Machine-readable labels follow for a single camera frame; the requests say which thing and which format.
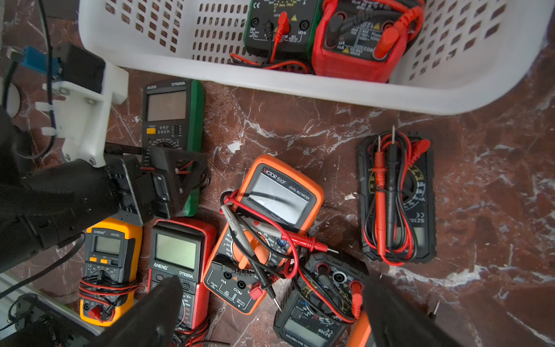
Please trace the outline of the dark green multimeter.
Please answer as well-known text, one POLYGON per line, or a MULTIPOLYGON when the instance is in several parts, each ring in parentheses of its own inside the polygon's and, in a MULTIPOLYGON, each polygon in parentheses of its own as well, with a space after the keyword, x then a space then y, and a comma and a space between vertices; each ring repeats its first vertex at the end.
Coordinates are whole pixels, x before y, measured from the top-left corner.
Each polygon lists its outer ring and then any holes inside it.
POLYGON ((199 153, 205 116, 205 88, 198 80, 155 82, 143 95, 143 168, 153 167, 152 147, 199 153))
POLYGON ((248 55, 261 61, 230 53, 231 63, 311 75, 312 51, 321 19, 321 1, 252 1, 243 43, 248 55))

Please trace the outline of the small red multimeter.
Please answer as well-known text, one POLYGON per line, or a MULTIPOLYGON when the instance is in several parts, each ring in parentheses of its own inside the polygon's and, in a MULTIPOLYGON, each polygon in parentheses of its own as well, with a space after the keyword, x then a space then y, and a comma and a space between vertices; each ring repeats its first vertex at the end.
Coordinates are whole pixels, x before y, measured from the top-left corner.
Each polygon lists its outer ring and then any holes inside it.
POLYGON ((387 82, 419 37, 426 2, 324 1, 312 50, 315 75, 387 82))

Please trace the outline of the large red Aneng multimeter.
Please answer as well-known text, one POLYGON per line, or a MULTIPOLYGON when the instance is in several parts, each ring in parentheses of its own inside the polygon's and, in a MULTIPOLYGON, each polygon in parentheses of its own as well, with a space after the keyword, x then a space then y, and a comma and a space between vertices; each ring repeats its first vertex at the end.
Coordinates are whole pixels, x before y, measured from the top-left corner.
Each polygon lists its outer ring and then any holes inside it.
POLYGON ((210 326, 210 292, 202 282, 216 228, 192 218, 159 219, 151 230, 147 290, 177 276, 182 299, 172 346, 198 346, 210 326))

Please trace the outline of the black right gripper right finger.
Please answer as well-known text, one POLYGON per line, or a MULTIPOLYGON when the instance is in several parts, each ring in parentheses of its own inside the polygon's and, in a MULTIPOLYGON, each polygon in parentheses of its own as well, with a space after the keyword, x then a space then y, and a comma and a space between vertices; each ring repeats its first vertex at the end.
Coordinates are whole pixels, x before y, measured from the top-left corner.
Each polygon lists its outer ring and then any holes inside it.
POLYGON ((460 345, 377 276, 364 279, 363 305, 376 346, 460 345))

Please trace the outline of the orange Victor multimeter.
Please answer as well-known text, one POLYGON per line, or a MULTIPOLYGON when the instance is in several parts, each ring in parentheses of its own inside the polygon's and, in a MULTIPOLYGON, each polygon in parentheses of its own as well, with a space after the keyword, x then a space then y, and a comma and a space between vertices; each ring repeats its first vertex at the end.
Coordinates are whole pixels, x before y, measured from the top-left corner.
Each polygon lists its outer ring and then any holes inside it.
POLYGON ((298 272, 300 252, 329 251, 308 231, 322 207, 321 186, 270 155, 258 157, 240 189, 221 198, 225 227, 203 273, 205 286, 251 315, 272 285, 298 272))

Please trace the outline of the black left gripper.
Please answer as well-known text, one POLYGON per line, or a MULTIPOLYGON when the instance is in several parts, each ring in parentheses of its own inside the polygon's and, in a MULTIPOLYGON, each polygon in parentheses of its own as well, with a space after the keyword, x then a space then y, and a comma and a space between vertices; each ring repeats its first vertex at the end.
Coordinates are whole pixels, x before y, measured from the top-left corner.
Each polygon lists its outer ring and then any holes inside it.
POLYGON ((195 215, 208 157, 151 147, 150 160, 150 172, 136 156, 109 155, 102 168, 74 160, 26 177, 13 159, 1 160, 1 270, 63 247, 107 218, 142 226, 156 216, 195 215))

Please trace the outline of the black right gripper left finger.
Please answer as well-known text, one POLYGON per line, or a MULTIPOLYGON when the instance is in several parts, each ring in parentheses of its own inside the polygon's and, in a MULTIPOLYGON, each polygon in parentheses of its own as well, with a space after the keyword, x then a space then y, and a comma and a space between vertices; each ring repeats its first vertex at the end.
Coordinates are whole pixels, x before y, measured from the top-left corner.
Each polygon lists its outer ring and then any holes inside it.
POLYGON ((181 306, 181 283, 167 278, 88 345, 170 346, 181 306))

